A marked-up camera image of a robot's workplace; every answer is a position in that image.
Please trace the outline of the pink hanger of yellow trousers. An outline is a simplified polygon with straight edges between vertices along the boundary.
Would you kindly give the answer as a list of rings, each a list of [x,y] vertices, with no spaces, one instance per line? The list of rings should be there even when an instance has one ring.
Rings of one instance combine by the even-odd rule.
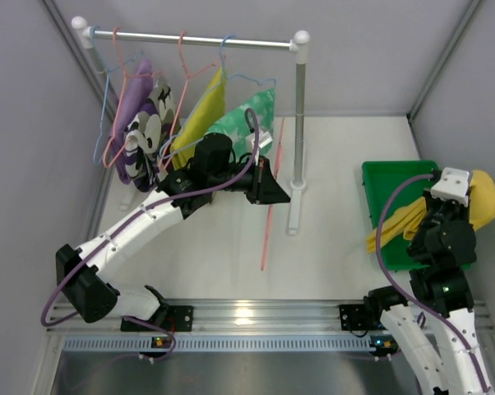
[[[278,179],[278,173],[280,171],[280,163],[281,163],[281,156],[282,156],[282,141],[283,141],[283,136],[284,136],[284,130],[285,130],[285,117],[283,117],[281,119],[281,122],[280,122],[280,132],[279,132],[277,148],[276,148],[276,153],[275,153],[275,168],[274,168],[274,172],[273,172],[273,179],[275,182]],[[269,249],[269,243],[270,243],[270,237],[271,237],[273,205],[276,203],[276,195],[277,195],[275,188],[273,188],[271,190],[271,195],[270,195],[271,204],[268,206],[268,211],[267,211],[267,216],[266,216],[266,227],[265,227],[265,234],[264,234],[263,248],[262,248],[262,255],[261,255],[261,264],[260,264],[261,272],[264,272],[266,269],[267,255],[268,255],[268,249]]]

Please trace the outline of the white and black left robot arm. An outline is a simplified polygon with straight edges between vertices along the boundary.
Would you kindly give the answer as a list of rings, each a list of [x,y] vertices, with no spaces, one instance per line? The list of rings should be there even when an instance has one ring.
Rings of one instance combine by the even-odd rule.
[[[243,193],[251,204],[288,203],[268,158],[243,154],[231,160],[233,144],[211,133],[181,169],[171,171],[143,203],[116,225],[80,246],[63,245],[55,255],[60,291],[86,323],[130,316],[148,323],[165,316],[165,300],[152,286],[136,289],[114,282],[130,257],[163,231],[211,203],[216,191]]]

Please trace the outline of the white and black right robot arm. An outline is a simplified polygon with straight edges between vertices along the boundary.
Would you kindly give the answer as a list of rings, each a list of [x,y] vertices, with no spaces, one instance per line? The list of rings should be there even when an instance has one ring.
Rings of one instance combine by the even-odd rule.
[[[407,292],[391,281],[363,301],[394,338],[424,394],[493,394],[475,328],[474,299],[463,266],[476,259],[469,197],[423,193],[426,213],[407,249],[419,264]]]

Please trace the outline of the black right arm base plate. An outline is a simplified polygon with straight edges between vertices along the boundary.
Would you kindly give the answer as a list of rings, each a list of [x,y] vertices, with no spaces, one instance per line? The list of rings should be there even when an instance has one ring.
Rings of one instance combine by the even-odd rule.
[[[361,332],[391,330],[385,327],[380,317],[385,309],[381,307],[368,306],[365,303],[340,304],[340,325],[343,331],[360,334]]]

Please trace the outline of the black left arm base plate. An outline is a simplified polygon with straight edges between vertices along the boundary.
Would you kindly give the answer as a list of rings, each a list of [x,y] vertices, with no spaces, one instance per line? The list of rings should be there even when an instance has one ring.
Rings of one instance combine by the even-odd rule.
[[[193,322],[193,307],[191,305],[166,305],[160,308],[146,320],[146,323],[155,325],[168,332],[190,332]],[[121,332],[151,332],[150,328],[141,324],[122,319]]]

